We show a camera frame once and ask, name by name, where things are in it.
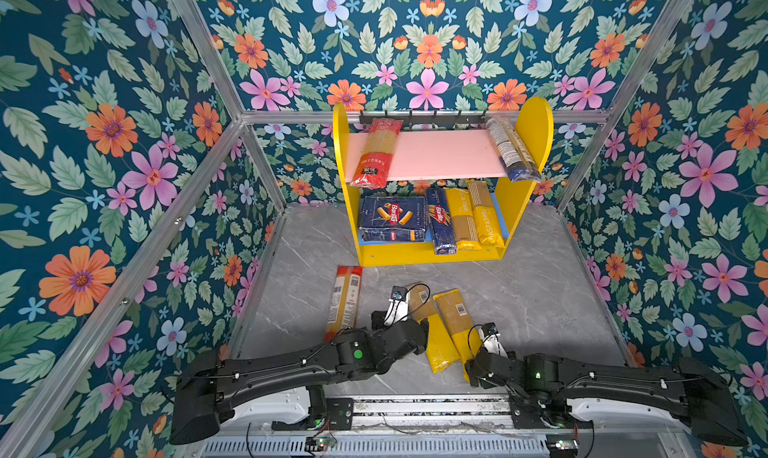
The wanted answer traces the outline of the red spaghetti bag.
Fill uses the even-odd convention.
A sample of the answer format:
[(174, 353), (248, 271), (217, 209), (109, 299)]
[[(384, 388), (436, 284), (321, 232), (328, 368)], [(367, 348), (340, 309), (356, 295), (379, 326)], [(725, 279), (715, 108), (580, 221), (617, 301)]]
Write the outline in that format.
[(386, 187), (402, 126), (402, 121), (389, 118), (373, 121), (350, 182), (353, 187), (369, 190)]
[(331, 340), (344, 329), (356, 326), (362, 273), (362, 267), (339, 266), (337, 268), (324, 335), (325, 341)]

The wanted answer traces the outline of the blue Barilla pasta box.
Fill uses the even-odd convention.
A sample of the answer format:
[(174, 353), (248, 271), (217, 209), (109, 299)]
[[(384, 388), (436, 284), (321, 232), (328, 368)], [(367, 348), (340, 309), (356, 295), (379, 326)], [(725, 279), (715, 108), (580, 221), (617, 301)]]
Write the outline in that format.
[(366, 242), (422, 243), (427, 234), (427, 203), (423, 197), (362, 199), (359, 231)]

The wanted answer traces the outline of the dark blue Barilla spaghetti bag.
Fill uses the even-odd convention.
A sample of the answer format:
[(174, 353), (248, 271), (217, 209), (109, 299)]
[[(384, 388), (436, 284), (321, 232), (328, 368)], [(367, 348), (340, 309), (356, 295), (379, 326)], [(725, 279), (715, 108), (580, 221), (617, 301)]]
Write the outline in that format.
[(443, 189), (431, 188), (426, 191), (425, 197), (434, 253), (438, 256), (456, 254), (458, 248), (446, 192)]

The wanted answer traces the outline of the yellow Pastatime spaghetti bag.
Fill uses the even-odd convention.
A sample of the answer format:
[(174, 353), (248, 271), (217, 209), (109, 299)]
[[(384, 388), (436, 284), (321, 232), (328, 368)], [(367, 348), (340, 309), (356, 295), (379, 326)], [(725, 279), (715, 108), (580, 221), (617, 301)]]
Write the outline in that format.
[(504, 238), (487, 184), (483, 181), (468, 180), (467, 191), (470, 196), (480, 243), (486, 246), (502, 248), (504, 246)]

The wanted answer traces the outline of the clear blue spaghetti bag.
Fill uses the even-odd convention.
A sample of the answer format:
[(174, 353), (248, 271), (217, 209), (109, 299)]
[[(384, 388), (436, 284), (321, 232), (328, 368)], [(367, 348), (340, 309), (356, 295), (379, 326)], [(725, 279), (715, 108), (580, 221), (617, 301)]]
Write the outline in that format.
[(505, 175), (511, 182), (538, 182), (541, 179), (514, 122), (506, 118), (490, 117), (485, 120), (485, 129), (496, 147)]

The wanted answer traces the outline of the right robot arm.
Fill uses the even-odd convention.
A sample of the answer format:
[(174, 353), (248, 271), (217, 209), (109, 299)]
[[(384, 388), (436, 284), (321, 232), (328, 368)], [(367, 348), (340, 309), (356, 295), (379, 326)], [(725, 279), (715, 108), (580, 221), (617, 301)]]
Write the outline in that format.
[(465, 370), (471, 386), (508, 393), (518, 429), (569, 429), (615, 419), (669, 424), (717, 445), (747, 443), (727, 381), (693, 358), (666, 367), (630, 368), (481, 349)]

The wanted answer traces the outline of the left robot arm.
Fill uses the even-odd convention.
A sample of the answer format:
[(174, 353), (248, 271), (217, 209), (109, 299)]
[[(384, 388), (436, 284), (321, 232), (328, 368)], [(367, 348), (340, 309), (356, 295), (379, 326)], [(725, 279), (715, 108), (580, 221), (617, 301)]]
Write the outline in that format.
[(429, 323), (407, 316), (376, 331), (348, 328), (309, 348), (261, 358), (197, 356), (177, 377), (169, 442), (210, 438), (235, 408), (294, 388), (364, 381), (386, 374), (397, 361), (427, 349)]

